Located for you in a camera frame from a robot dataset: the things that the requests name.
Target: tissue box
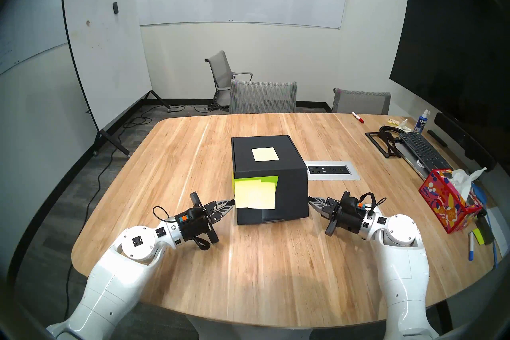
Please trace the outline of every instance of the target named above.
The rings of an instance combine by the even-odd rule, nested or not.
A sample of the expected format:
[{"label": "tissue box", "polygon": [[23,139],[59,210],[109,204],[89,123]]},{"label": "tissue box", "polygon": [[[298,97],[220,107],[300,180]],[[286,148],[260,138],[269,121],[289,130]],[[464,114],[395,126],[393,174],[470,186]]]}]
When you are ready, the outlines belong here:
[{"label": "tissue box", "polygon": [[468,201],[472,200],[472,204],[466,205],[455,186],[447,178],[447,173],[451,177],[451,170],[432,170],[419,192],[446,232],[452,233],[464,229],[483,206],[472,191],[469,192],[471,199],[468,197]]}]

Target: black box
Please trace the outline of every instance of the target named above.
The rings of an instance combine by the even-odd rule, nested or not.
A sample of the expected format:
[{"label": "black box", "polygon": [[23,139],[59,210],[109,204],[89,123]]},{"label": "black box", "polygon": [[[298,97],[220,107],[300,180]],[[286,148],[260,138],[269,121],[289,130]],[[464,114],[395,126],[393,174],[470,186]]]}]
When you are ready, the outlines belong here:
[{"label": "black box", "polygon": [[[234,179],[278,176],[274,210],[236,205],[238,225],[308,217],[307,166],[288,135],[232,137],[231,142]],[[279,159],[256,162],[252,152],[256,148],[274,148]]]}]

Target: gray chair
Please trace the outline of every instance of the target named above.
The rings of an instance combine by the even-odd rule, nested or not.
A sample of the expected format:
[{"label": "gray chair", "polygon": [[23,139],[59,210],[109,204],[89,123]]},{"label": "gray chair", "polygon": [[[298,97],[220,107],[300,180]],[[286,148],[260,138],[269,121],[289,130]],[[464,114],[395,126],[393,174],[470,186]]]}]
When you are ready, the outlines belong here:
[{"label": "gray chair", "polygon": [[246,82],[233,79],[231,114],[296,112],[297,82]]},{"label": "gray chair", "polygon": [[387,115],[390,109],[390,92],[373,93],[334,88],[334,113]]},{"label": "gray chair", "polygon": [[230,102],[230,81],[234,79],[236,75],[241,74],[249,74],[251,80],[253,74],[251,72],[232,72],[227,61],[227,56],[222,50],[205,60],[211,66],[214,87],[216,88],[213,102],[218,108],[225,111],[228,109]]}]

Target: sticky note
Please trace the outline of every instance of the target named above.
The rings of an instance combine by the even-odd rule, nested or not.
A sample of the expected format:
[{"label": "sticky note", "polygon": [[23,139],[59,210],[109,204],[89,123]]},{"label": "sticky note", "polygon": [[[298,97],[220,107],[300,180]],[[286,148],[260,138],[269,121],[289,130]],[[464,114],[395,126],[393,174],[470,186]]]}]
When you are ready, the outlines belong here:
[{"label": "sticky note", "polygon": [[473,234],[480,245],[484,244],[484,238],[482,237],[482,233],[480,233],[480,229],[474,229]]},{"label": "sticky note", "polygon": [[251,151],[256,162],[279,160],[274,148],[253,148]]},{"label": "sticky note", "polygon": [[237,208],[274,210],[278,176],[234,179]]}]

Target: wooden table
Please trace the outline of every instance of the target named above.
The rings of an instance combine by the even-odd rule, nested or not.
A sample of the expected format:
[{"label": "wooden table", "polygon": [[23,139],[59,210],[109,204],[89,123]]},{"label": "wooden table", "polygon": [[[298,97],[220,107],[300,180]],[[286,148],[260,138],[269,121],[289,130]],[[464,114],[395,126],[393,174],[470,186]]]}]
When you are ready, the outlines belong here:
[{"label": "wooden table", "polygon": [[[404,159],[386,159],[365,137],[387,116],[350,114],[221,115],[159,122],[106,191],[73,248],[74,267],[88,275],[126,228],[155,227],[155,205],[171,215],[230,199],[231,137],[289,134],[304,160],[351,161],[359,181],[309,181],[309,195],[359,197],[372,191],[386,216],[412,217],[423,237],[431,277],[427,305],[470,286],[491,270],[492,247],[475,246],[468,261],[468,230],[447,234],[418,188],[421,178]],[[453,163],[454,160],[436,148]],[[331,327],[385,318],[372,243],[337,229],[310,209],[305,219],[238,226],[232,211],[215,225],[220,242],[200,251],[188,242],[164,255],[142,301],[188,315],[231,323]]]}]

